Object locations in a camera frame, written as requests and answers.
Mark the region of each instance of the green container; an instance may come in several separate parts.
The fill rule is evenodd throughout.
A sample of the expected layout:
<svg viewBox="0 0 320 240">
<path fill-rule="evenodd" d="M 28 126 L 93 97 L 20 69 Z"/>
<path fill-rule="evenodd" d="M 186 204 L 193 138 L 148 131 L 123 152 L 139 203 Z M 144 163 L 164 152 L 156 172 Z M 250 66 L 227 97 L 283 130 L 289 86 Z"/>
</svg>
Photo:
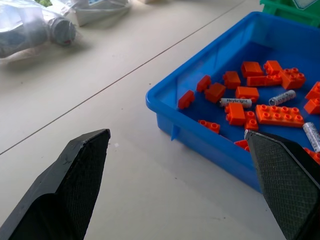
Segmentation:
<svg viewBox="0 0 320 240">
<path fill-rule="evenodd" d="M 320 28 L 320 0 L 298 9 L 293 0 L 260 0 L 263 12 Z"/>
</svg>

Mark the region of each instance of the orange 1x2 lego brick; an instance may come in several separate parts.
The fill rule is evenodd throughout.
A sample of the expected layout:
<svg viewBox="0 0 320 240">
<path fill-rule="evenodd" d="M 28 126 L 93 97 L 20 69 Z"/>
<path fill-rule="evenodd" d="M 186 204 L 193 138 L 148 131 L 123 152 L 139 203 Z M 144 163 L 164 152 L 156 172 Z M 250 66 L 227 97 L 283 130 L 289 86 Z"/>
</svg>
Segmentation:
<svg viewBox="0 0 320 240">
<path fill-rule="evenodd" d="M 302 128 L 305 123 L 296 107 L 257 105 L 255 113 L 260 124 Z"/>
<path fill-rule="evenodd" d="M 269 60 L 263 65 L 266 74 L 268 75 L 276 75 L 282 71 L 282 67 L 278 63 L 278 61 Z"/>
<path fill-rule="evenodd" d="M 299 72 L 298 68 L 285 69 L 280 72 L 282 87 L 288 89 L 299 89 L 305 83 L 305 75 Z"/>
<path fill-rule="evenodd" d="M 188 90 L 178 101 L 178 108 L 185 109 L 190 106 L 192 102 L 196 100 L 195 94 L 193 91 Z"/>
<path fill-rule="evenodd" d="M 215 122 L 199 120 L 198 123 L 200 123 L 202 126 L 205 126 L 208 129 L 210 129 L 211 131 L 215 132 L 216 134 L 219 134 L 219 132 L 220 132 L 220 125 Z"/>
<path fill-rule="evenodd" d="M 226 120 L 230 125 L 243 126 L 246 122 L 244 107 L 241 103 L 231 102 L 225 107 Z"/>
<path fill-rule="evenodd" d="M 320 98 L 310 99 L 306 105 L 304 105 L 304 109 L 308 114 L 320 114 Z"/>
<path fill-rule="evenodd" d="M 256 103 L 259 98 L 259 92 L 256 87 L 238 86 L 235 91 L 237 99 L 251 99 Z"/>
<path fill-rule="evenodd" d="M 249 144 L 248 144 L 247 140 L 235 141 L 234 144 L 239 146 L 240 148 L 243 148 L 244 150 L 250 152 Z"/>
<path fill-rule="evenodd" d="M 311 88 L 309 93 L 305 96 L 306 99 L 317 99 L 320 98 L 320 81 L 317 81 Z"/>
<path fill-rule="evenodd" d="M 241 85 L 239 75 L 236 71 L 227 71 L 222 78 L 227 89 L 236 89 Z"/>
<path fill-rule="evenodd" d="M 209 87 L 209 89 L 206 89 L 204 91 L 205 99 L 215 104 L 219 101 L 220 98 L 222 98 L 222 96 L 225 94 L 225 91 L 225 86 L 218 82 L 215 82 Z"/>
<path fill-rule="evenodd" d="M 241 72 L 244 78 L 264 75 L 264 71 L 256 61 L 244 61 L 241 66 Z"/>
<path fill-rule="evenodd" d="M 197 92 L 203 92 L 206 90 L 211 84 L 211 77 L 209 75 L 205 75 L 196 85 Z"/>
<path fill-rule="evenodd" d="M 258 126 L 255 113 L 253 111 L 245 111 L 244 116 L 245 116 L 244 129 L 258 131 L 259 126 Z"/>
<path fill-rule="evenodd" d="M 316 163 L 320 164 L 320 153 L 311 151 L 306 147 L 304 147 L 303 149 L 310 155 L 310 157 L 312 157 L 316 161 Z"/>
</svg>

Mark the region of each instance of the orange 2x4 lego brick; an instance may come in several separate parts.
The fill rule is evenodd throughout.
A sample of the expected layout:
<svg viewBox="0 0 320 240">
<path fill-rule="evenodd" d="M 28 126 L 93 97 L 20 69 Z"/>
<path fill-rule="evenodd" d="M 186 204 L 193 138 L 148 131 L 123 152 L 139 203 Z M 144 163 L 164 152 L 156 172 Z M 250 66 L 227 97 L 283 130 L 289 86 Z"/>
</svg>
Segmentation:
<svg viewBox="0 0 320 240">
<path fill-rule="evenodd" d="M 260 124 L 302 128 L 305 123 L 296 107 L 257 105 L 255 113 Z"/>
<path fill-rule="evenodd" d="M 246 122 L 244 107 L 241 103 L 231 102 L 225 107 L 226 120 L 230 125 L 243 126 Z"/>
<path fill-rule="evenodd" d="M 238 86 L 235 91 L 235 97 L 237 99 L 251 99 L 253 103 L 256 103 L 259 98 L 259 92 L 256 87 Z"/>
</svg>

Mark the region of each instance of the orange 2x2 lego brick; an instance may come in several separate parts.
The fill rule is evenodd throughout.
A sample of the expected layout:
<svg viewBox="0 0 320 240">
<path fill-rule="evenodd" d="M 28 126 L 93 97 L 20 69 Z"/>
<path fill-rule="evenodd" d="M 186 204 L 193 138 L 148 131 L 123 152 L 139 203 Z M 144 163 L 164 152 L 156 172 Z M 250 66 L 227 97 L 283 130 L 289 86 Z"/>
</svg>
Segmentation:
<svg viewBox="0 0 320 240">
<path fill-rule="evenodd" d="M 246 123 L 244 107 L 241 103 L 231 102 L 225 107 L 226 120 L 230 125 L 243 126 Z"/>
<path fill-rule="evenodd" d="M 212 103 L 217 103 L 220 98 L 225 94 L 226 87 L 222 84 L 215 82 L 212 84 L 209 89 L 204 91 L 205 99 Z"/>
<path fill-rule="evenodd" d="M 244 61 L 241 66 L 241 72 L 244 78 L 264 75 L 264 71 L 256 61 Z"/>
<path fill-rule="evenodd" d="M 305 123 L 296 107 L 257 105 L 255 113 L 260 124 L 302 128 Z"/>
<path fill-rule="evenodd" d="M 320 98 L 320 81 L 317 81 L 312 89 L 308 92 L 308 94 L 305 96 L 306 99 L 317 99 Z"/>
<path fill-rule="evenodd" d="M 237 99 L 251 99 L 256 103 L 259 98 L 259 92 L 256 87 L 238 86 L 235 91 Z"/>
<path fill-rule="evenodd" d="M 285 69 L 280 72 L 282 87 L 288 89 L 299 89 L 306 81 L 305 75 L 299 72 L 298 68 Z"/>
<path fill-rule="evenodd" d="M 193 91 L 188 90 L 178 101 L 178 108 L 185 109 L 190 106 L 190 104 L 195 101 L 195 94 Z"/>
<path fill-rule="evenodd" d="M 205 120 L 199 120 L 198 123 L 200 123 L 202 126 L 210 129 L 211 131 L 215 132 L 216 134 L 219 134 L 220 131 L 220 125 L 215 122 L 209 122 Z"/>
<path fill-rule="evenodd" d="M 304 109 L 308 114 L 320 114 L 320 98 L 310 99 L 306 105 L 304 105 Z"/>
<path fill-rule="evenodd" d="M 239 75 L 236 71 L 227 71 L 222 78 L 227 89 L 236 89 L 241 85 Z"/>
</svg>

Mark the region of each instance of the battery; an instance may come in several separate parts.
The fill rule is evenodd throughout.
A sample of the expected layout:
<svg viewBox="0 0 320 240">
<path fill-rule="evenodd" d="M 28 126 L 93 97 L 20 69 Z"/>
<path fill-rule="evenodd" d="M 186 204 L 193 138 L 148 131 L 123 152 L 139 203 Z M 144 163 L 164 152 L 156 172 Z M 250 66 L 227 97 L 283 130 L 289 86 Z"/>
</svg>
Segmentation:
<svg viewBox="0 0 320 240">
<path fill-rule="evenodd" d="M 306 136 L 308 137 L 313 147 L 313 150 L 316 153 L 319 153 L 320 152 L 320 134 L 316 129 L 315 124 L 313 122 L 306 122 L 305 124 L 303 124 L 303 130 Z"/>
<path fill-rule="evenodd" d="M 283 104 L 291 99 L 294 99 L 296 97 L 296 92 L 294 90 L 286 91 L 285 93 L 282 93 L 278 96 L 274 96 L 269 99 L 269 105 L 270 106 L 277 106 L 280 104 Z"/>
<path fill-rule="evenodd" d="M 238 103 L 242 104 L 244 108 L 252 107 L 251 99 L 241 99 L 241 98 L 221 98 L 220 99 L 220 107 L 226 107 L 229 103 Z"/>
</svg>

